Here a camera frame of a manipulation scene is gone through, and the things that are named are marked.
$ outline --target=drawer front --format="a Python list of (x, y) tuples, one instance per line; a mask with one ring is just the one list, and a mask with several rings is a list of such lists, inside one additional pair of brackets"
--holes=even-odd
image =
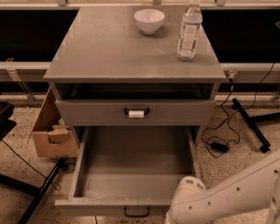
[(206, 125), (214, 100), (81, 101), (59, 100), (60, 114), (70, 126)]
[(181, 178), (200, 178), (189, 127), (87, 127), (73, 187), (55, 205), (70, 216), (164, 217)]

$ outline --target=plastic bottle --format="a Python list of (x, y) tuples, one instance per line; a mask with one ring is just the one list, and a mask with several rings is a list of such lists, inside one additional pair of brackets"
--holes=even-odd
[(189, 8), (183, 15), (177, 47), (177, 57), (182, 61), (191, 61), (195, 55), (203, 21), (203, 15), (199, 8), (200, 2), (201, 0), (190, 0)]

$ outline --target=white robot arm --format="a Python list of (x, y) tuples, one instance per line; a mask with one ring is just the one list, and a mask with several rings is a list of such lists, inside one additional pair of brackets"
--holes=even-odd
[(267, 224), (280, 223), (280, 150), (219, 185), (184, 177), (175, 192), (165, 224), (204, 224), (245, 212), (271, 209)]

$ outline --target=brown box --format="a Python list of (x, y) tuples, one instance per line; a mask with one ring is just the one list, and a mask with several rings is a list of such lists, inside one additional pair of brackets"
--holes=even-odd
[(49, 89), (33, 128), (33, 138), (38, 157), (76, 157), (78, 144), (68, 126), (58, 125), (61, 116)]

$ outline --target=empty drawer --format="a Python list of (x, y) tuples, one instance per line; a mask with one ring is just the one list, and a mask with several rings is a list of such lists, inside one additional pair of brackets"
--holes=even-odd
[(88, 127), (68, 200), (71, 216), (164, 216), (186, 175), (200, 178), (190, 129)]
[(56, 106), (64, 122), (70, 126), (206, 125), (215, 101), (59, 100)]

